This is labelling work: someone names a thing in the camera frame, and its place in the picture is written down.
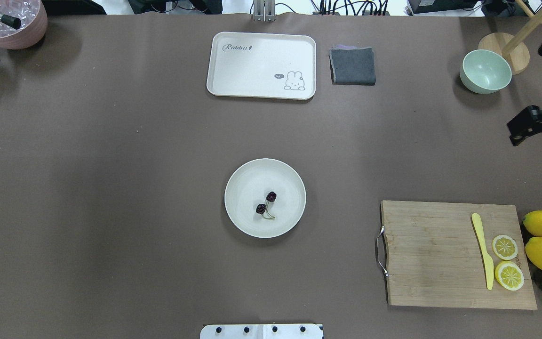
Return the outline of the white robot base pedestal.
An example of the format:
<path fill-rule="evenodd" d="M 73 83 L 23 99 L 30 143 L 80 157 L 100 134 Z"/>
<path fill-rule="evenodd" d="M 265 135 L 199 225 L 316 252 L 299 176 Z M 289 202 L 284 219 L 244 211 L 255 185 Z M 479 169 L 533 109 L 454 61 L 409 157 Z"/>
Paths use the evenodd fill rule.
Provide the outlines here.
<path fill-rule="evenodd" d="M 323 339 L 321 324 L 209 324 L 202 328 L 200 339 Z"/>

